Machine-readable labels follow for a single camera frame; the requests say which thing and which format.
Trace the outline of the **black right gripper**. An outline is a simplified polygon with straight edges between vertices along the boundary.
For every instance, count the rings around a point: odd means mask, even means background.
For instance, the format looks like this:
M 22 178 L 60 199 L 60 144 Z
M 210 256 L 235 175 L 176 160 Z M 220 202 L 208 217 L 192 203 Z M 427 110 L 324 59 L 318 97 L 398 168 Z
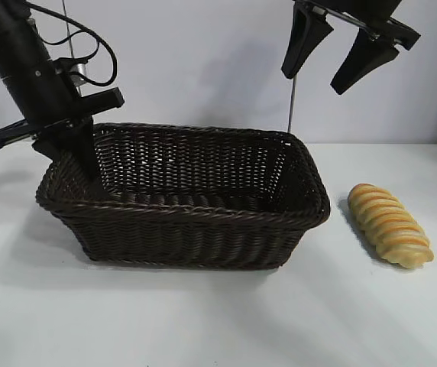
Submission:
M 299 1 L 293 6 L 290 40 L 281 67 L 293 79 L 314 49 L 333 31 L 332 15 L 360 28 L 354 43 L 331 81 L 337 94 L 345 93 L 371 71 L 398 56 L 394 44 L 411 50 L 420 34 L 392 17 L 401 0 Z

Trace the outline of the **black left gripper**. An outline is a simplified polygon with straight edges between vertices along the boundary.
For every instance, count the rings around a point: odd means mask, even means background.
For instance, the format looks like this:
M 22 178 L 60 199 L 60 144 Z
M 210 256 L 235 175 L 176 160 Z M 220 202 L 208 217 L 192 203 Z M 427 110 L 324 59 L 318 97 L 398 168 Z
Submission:
M 31 146 L 37 153 L 58 161 L 69 152 L 88 194 L 104 197 L 91 116 L 120 108 L 125 101 L 118 88 L 78 94 L 70 76 L 77 64 L 75 60 L 48 60 L 2 80 L 24 118 L 0 129 L 0 149 L 36 135 Z M 65 131 L 45 130 L 67 120 Z

